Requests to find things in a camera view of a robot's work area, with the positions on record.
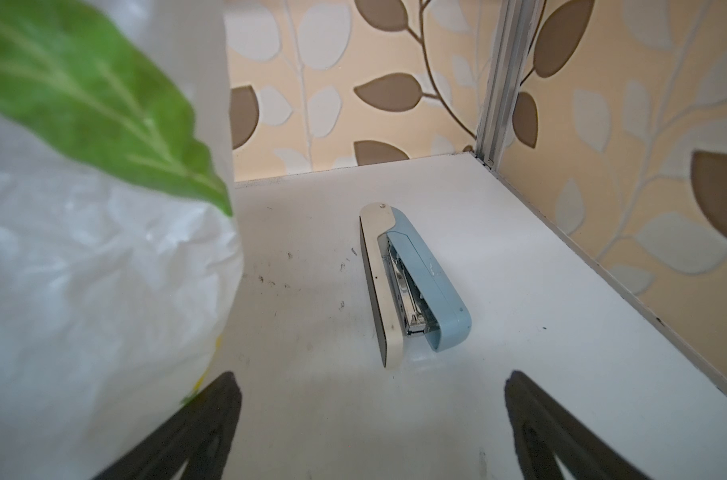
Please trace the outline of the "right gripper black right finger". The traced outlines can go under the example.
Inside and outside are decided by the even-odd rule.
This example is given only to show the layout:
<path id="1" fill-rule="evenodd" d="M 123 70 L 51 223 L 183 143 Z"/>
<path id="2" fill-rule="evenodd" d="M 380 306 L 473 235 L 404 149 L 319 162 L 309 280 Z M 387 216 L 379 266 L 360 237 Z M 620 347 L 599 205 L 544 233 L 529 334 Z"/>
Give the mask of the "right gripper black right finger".
<path id="1" fill-rule="evenodd" d="M 525 479 L 647 478 L 521 371 L 505 382 L 505 406 Z"/>

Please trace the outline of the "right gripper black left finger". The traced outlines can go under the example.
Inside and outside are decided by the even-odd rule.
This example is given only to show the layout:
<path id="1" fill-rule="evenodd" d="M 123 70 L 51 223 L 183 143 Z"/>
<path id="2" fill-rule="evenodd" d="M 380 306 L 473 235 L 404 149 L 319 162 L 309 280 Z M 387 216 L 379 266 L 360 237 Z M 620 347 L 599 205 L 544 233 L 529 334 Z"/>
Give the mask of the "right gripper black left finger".
<path id="1" fill-rule="evenodd" d="M 220 479 L 242 409 L 235 374 L 222 373 L 99 479 Z"/>

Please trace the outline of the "white plastic bag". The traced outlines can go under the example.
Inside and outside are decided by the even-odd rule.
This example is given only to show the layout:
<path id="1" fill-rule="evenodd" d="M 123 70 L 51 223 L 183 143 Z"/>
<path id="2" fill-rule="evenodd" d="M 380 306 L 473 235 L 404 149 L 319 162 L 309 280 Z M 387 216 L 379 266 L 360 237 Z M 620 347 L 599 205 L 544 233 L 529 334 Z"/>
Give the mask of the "white plastic bag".
<path id="1" fill-rule="evenodd" d="M 0 479 L 190 401 L 244 271 L 219 1 L 0 1 Z"/>

